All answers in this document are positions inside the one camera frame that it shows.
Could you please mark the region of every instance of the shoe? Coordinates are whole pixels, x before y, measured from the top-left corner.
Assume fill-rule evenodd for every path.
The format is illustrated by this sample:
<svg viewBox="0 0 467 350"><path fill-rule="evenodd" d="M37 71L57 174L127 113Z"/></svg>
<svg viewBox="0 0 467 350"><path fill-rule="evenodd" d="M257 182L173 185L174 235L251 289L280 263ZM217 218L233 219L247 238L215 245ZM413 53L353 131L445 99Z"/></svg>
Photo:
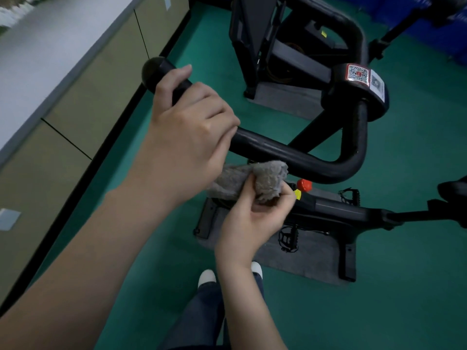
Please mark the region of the shoe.
<svg viewBox="0 0 467 350"><path fill-rule="evenodd" d="M251 271L258 273L261 276L261 280L262 280L262 269L261 269L260 264L256 262L251 262Z"/></svg>
<svg viewBox="0 0 467 350"><path fill-rule="evenodd" d="M206 282L216 282L216 275L211 269L204 270L199 276L198 288Z"/></svg>

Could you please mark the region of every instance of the white outlet cover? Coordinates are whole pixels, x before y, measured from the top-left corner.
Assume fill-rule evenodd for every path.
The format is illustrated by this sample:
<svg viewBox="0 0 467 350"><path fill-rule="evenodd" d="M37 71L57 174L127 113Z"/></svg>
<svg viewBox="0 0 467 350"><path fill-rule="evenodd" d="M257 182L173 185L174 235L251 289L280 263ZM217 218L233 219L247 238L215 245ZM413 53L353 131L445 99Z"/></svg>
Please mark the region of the white outlet cover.
<svg viewBox="0 0 467 350"><path fill-rule="evenodd" d="M0 231L11 230L20 215L19 211L0 209Z"/></svg>
<svg viewBox="0 0 467 350"><path fill-rule="evenodd" d="M165 1L165 9L168 11L169 8L172 6L171 0L164 0Z"/></svg>

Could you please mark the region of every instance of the person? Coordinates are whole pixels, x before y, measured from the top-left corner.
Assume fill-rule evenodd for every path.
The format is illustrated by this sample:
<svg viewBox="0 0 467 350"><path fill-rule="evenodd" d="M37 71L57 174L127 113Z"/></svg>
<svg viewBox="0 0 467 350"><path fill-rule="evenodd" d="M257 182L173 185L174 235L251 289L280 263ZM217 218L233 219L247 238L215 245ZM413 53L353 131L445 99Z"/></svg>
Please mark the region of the person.
<svg viewBox="0 0 467 350"><path fill-rule="evenodd" d="M191 71L190 65L172 70L159 82L148 132L126 178L106 194L62 253L0 319L0 349L92 349L149 236L176 206L220 175L240 121L201 83L172 106L173 90ZM274 206L257 206L254 198L250 176L215 247L220 287L213 271L201 275L195 297L161 350L214 345L224 311L227 347L286 349L261 296L260 268L254 264L253 273L251 263L282 226L295 195L283 182Z"/></svg>

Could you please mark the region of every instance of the red knob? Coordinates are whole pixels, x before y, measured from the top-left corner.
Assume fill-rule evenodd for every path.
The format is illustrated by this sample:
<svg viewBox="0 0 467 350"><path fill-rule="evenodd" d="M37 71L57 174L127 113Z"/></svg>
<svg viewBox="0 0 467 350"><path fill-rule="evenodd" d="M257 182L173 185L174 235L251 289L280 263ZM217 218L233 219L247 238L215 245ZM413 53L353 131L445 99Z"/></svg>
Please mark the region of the red knob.
<svg viewBox="0 0 467 350"><path fill-rule="evenodd" d="M296 183L296 187L301 192L308 193L312 189L312 182L307 181L306 179L300 179Z"/></svg>

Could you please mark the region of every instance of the yellow label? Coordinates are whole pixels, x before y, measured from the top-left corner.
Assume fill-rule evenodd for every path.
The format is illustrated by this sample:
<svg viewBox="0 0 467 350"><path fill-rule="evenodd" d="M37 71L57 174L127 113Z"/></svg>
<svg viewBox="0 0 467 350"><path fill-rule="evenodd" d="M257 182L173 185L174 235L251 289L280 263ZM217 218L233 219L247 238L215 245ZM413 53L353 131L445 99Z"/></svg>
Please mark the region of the yellow label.
<svg viewBox="0 0 467 350"><path fill-rule="evenodd" d="M295 193L296 199L300 200L300 198L302 197L302 192L297 189L294 191L294 193Z"/></svg>

